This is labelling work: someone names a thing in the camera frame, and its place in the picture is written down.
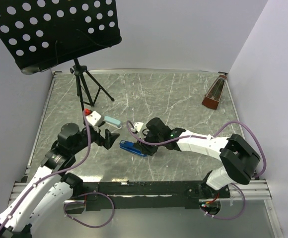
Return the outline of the blue black stapler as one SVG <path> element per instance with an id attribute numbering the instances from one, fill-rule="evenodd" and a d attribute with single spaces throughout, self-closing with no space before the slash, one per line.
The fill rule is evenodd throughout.
<path id="1" fill-rule="evenodd" d="M 119 146 L 120 146 L 121 149 L 123 149 L 125 151 L 128 151 L 130 153 L 133 153 L 135 155 L 139 155 L 139 156 L 142 156 L 142 157 L 146 157 L 147 156 L 147 154 L 142 153 L 140 151 L 140 149 L 137 149 L 134 146 L 133 142 L 126 141 L 126 140 L 121 140 L 120 143 L 119 143 Z"/>

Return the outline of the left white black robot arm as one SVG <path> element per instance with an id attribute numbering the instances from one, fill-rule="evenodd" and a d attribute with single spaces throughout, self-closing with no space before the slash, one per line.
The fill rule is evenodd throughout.
<path id="1" fill-rule="evenodd" d="M 30 238 L 60 204 L 80 198 L 83 180 L 69 172 L 77 167 L 75 155 L 93 142 L 110 149 L 118 137 L 108 129 L 102 137 L 90 126 L 63 125 L 32 180 L 0 214 L 0 238 Z"/>

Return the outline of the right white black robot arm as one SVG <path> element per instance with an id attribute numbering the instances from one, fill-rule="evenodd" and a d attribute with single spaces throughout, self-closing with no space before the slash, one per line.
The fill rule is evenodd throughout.
<path id="1" fill-rule="evenodd" d="M 160 118 L 146 124 L 147 134 L 136 142 L 140 151 L 154 155 L 160 146 L 168 150 L 194 152 L 219 160 L 222 166 L 211 170 L 197 187 L 201 198 L 212 198 L 231 183 L 248 185 L 261 160 L 259 154 L 239 134 L 230 137 L 201 135 L 187 129 L 171 129 Z"/>

